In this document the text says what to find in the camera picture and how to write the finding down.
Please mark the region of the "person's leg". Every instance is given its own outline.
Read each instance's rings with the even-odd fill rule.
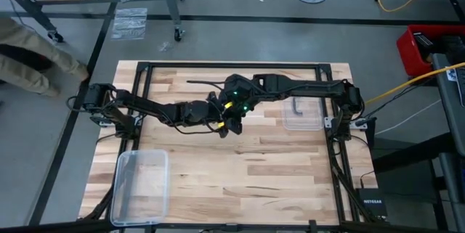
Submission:
[[[86,67],[71,55],[58,49],[39,34],[19,25],[13,19],[0,18],[0,44],[18,46],[42,54],[64,72],[73,74],[82,81],[89,77]]]
[[[0,80],[51,97],[60,93],[40,72],[3,55],[0,55]]]

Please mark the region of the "white cable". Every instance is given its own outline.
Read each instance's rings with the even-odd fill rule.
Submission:
[[[412,116],[406,118],[406,119],[403,120],[402,122],[400,122],[400,123],[394,125],[394,126],[391,127],[391,128],[387,128],[387,129],[385,129],[385,130],[376,132],[375,135],[382,134],[382,133],[384,133],[384,132],[386,132],[386,131],[390,131],[390,130],[392,130],[392,129],[394,129],[394,128],[397,128],[398,126],[401,126],[402,124],[406,123],[406,122],[407,122],[408,120],[410,120],[411,118],[417,116],[418,114],[422,113],[422,112],[425,111],[425,110],[428,110],[430,107],[432,107],[433,105],[439,103],[440,101],[441,101],[441,99],[437,100],[436,102],[431,103],[430,105],[426,106],[425,108],[419,110],[417,113],[415,113],[415,114],[413,114]]]

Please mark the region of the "plastic bin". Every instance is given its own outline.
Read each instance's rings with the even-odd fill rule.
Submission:
[[[432,70],[431,64],[423,61],[413,33],[423,33],[430,40],[445,34],[464,34],[465,26],[455,25],[409,25],[407,31],[397,40],[400,58],[409,76],[419,76]]]
[[[169,162],[164,150],[123,152],[116,164],[110,221],[115,226],[158,224],[168,213]]]
[[[321,99],[313,97],[285,99],[283,101],[283,125],[289,131],[321,130],[323,128]]]

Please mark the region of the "shoe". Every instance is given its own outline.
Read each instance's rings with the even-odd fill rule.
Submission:
[[[78,77],[81,81],[85,81],[89,77],[87,67],[81,63],[79,63],[79,66],[73,71],[73,75]]]
[[[50,85],[49,89],[42,92],[40,95],[45,95],[48,97],[58,97],[58,95],[60,95],[60,90],[55,85]]]

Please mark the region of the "clear plastic container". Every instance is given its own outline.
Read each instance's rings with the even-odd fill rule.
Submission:
[[[283,101],[283,124],[289,131],[319,131],[323,128],[321,99],[290,97]]]
[[[123,152],[116,164],[110,221],[115,226],[158,224],[168,213],[169,160],[164,150]]]

